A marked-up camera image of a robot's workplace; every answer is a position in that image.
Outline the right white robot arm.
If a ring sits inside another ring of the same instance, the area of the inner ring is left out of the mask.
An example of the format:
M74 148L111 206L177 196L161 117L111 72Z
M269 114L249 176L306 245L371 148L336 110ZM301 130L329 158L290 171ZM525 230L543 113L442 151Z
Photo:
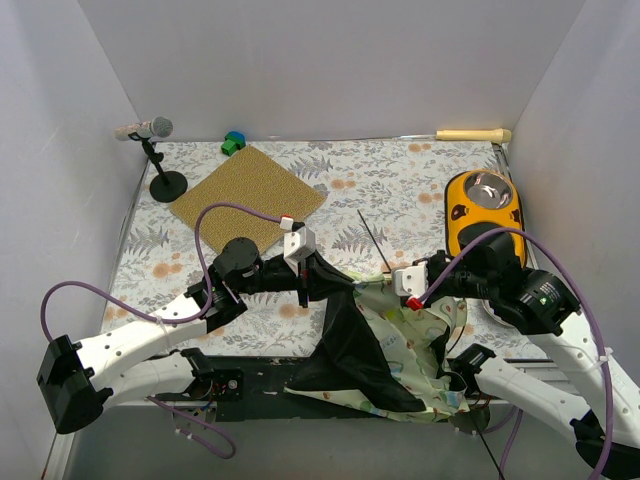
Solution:
M520 265L515 228L488 230L454 258L438 252L424 268L424 290L408 301L424 308L444 296L486 299L494 312L541 348L575 387L571 395L509 367L479 345L459 357L454 389L496 394L573 441L593 479L639 476L639 386L605 346L585 296L557 259L553 275Z

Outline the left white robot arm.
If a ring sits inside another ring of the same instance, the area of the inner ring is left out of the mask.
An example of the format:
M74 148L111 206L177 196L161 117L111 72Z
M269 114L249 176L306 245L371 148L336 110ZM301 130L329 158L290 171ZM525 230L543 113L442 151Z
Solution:
M219 376L199 350L176 347L244 314L244 295L294 291L305 307L352 289L352 279L322 258L306 229L286 234L283 253L268 260L252 240L235 238L199 283L155 312L79 341L50 337L36 382L59 434L130 400L165 393L200 400Z

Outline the green avocado print pet tent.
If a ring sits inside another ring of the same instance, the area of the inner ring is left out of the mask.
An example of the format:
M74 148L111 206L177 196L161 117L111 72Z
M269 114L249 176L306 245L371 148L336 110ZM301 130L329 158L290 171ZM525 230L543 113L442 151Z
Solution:
M389 276L354 274L352 294L331 295L323 333L286 392L394 421L430 423L466 413L466 384L446 347L467 323L467 303L444 297L402 306Z

